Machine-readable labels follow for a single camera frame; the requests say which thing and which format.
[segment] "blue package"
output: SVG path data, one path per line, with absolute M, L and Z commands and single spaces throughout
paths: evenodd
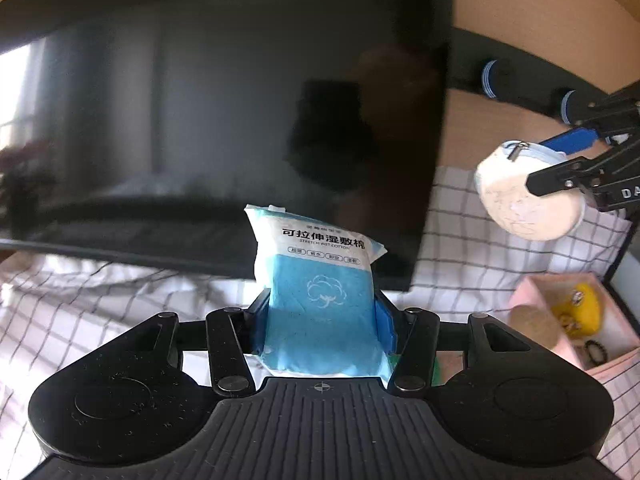
M 271 289 L 264 365 L 276 372 L 388 381 L 370 268 L 384 246 L 273 206 L 248 205 L 245 211 L 258 240 L 255 278 Z

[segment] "pink box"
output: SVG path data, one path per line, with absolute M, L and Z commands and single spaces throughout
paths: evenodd
M 580 357 L 571 340 L 562 332 L 558 344 L 552 351 L 566 359 L 599 381 L 606 381 L 629 366 L 629 360 L 640 351 L 640 337 L 631 327 L 626 317 L 607 292 L 607 289 L 591 273 L 583 274 L 532 274 L 524 278 L 513 293 L 509 308 L 520 304 L 530 304 L 539 308 L 565 301 L 575 285 L 589 283 L 596 291 L 603 307 L 602 326 L 588 339 L 599 342 L 607 350 L 609 361 L 594 367 Z

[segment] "black monitor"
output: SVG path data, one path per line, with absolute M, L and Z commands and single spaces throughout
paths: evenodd
M 2 245 L 251 278 L 247 203 L 369 235 L 407 289 L 450 0 L 0 2 Z

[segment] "white plaid fabric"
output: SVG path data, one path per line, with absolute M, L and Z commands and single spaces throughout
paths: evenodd
M 628 221 L 588 210 L 575 233 L 536 243 L 507 234 L 488 219 L 472 174 L 440 168 L 407 293 L 388 292 L 401 308 L 420 306 L 442 319 L 471 312 L 500 317 L 516 284 L 531 272 L 601 276 L 622 244 Z M 203 319 L 224 306 L 250 304 L 260 290 L 247 280 L 185 276 L 169 270 L 17 253 L 0 265 L 0 478 L 23 478 L 41 459 L 27 404 L 48 376 L 162 311 Z M 251 362 L 260 381 L 267 372 Z M 206 356 L 188 352 L 184 371 L 209 384 Z M 606 384 L 615 424 L 600 458 L 622 478 L 640 471 L 640 366 Z

